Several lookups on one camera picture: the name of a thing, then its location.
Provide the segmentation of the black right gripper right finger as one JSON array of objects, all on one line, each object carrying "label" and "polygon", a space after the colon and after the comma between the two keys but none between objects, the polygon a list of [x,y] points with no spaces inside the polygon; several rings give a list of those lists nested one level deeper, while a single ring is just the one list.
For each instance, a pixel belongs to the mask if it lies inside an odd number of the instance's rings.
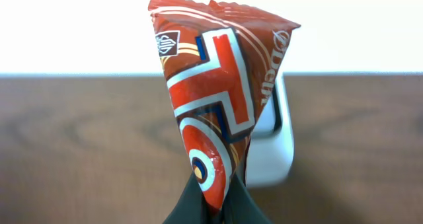
[{"label": "black right gripper right finger", "polygon": [[232,178],[222,211],[224,224],[272,224],[237,175]]}]

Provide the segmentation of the orange chocolate bar wrapper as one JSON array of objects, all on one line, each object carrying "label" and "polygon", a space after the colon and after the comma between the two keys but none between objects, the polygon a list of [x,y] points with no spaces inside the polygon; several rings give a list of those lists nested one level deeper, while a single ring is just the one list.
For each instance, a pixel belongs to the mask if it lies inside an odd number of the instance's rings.
[{"label": "orange chocolate bar wrapper", "polygon": [[150,0],[148,9],[186,153],[218,213],[298,24],[237,3]]}]

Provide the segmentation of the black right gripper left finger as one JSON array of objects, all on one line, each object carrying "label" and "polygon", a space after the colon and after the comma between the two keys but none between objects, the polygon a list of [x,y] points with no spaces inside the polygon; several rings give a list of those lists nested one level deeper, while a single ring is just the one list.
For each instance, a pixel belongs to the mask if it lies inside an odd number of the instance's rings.
[{"label": "black right gripper left finger", "polygon": [[208,224],[207,203],[194,173],[190,175],[186,186],[163,224]]}]

